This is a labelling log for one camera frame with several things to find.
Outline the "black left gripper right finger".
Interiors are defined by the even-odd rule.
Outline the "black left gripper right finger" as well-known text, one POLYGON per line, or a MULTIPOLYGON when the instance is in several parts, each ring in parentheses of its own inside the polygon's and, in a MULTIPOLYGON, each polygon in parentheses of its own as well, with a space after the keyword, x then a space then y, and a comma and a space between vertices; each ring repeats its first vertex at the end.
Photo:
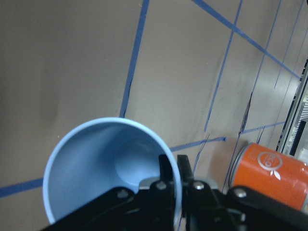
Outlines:
POLYGON ((209 184, 197 180, 187 155, 178 155, 182 182, 182 212, 187 231, 236 231, 237 225, 209 184))

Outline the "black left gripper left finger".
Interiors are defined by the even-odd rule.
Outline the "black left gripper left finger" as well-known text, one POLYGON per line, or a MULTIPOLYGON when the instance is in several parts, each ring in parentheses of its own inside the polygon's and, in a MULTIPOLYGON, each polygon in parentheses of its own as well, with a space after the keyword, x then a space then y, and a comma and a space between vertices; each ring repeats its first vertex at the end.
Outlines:
POLYGON ((174 229, 175 193, 172 166, 168 157, 161 154, 159 161, 159 179, 149 189, 149 230, 172 231, 174 229))

